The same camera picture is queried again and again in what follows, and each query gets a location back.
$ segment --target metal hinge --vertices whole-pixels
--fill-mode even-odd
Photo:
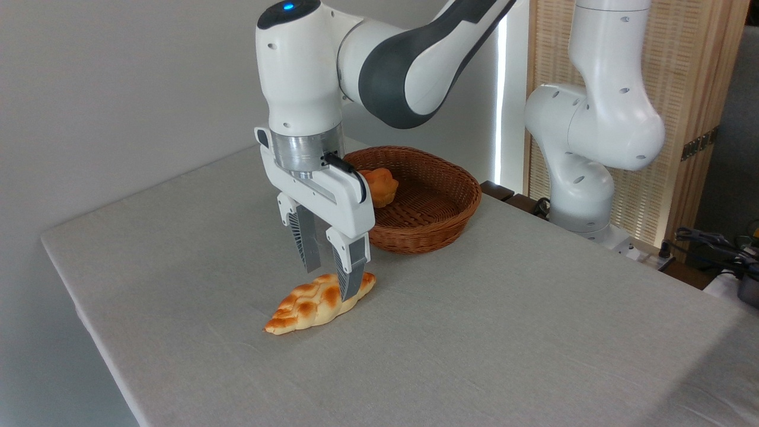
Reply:
[[[719,129],[720,127],[716,126],[714,129],[684,145],[682,147],[682,156],[680,156],[680,161],[684,162],[687,159],[698,154],[699,151],[706,150],[710,144],[714,144]]]

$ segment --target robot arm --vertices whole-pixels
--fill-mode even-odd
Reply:
[[[569,56],[585,87],[544,84],[529,97],[526,126],[551,181],[552,223],[625,253],[610,224],[614,181],[604,166],[639,170],[664,144],[664,124],[641,75],[650,0],[577,0]]]
[[[269,127],[256,138],[266,174],[282,191],[282,222],[307,270],[320,266],[313,215],[332,226],[344,300],[370,260],[374,212],[366,182],[341,161],[342,105],[360,103],[396,128],[425,123],[515,1],[450,0],[409,31],[319,0],[285,0],[261,15],[256,52]]]

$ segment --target croissant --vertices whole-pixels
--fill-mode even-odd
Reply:
[[[398,181],[393,179],[388,169],[378,168],[375,170],[358,171],[369,184],[369,192],[372,194],[372,204],[379,209],[391,204],[398,190]]]
[[[358,293],[343,301],[337,274],[319,276],[313,282],[293,289],[279,303],[272,320],[263,329],[271,334],[282,335],[329,323],[353,308],[359,299],[372,290],[375,283],[376,277],[372,273],[364,273]]]

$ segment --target wooden panel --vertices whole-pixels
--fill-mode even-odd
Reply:
[[[743,17],[748,9],[748,0],[714,2],[709,14],[709,37],[705,43],[701,60],[702,75],[699,76],[697,92],[693,99],[694,108],[688,120],[689,139],[705,134],[719,124],[724,108],[727,89],[743,30]],[[696,156],[678,165],[679,180],[674,191],[674,202],[670,211],[666,238],[672,239],[680,226],[693,227],[704,190],[712,147],[700,151]]]
[[[642,171],[609,170],[616,185],[612,222],[636,239],[658,245],[668,224],[694,220],[710,150],[681,163],[682,148],[719,121],[742,30],[737,17],[747,7],[748,0],[654,0],[651,5],[643,76],[664,120],[665,145]],[[574,2],[566,0],[537,2],[531,90],[545,83],[583,84],[568,57],[573,11]],[[532,141],[526,151],[528,194],[548,197],[540,148]]]

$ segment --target brown woven basket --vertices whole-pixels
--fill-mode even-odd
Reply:
[[[453,243],[477,210],[480,184],[469,172],[410,147],[371,147],[345,155],[358,170],[387,168],[395,200],[374,210],[369,241],[398,254],[423,254]]]

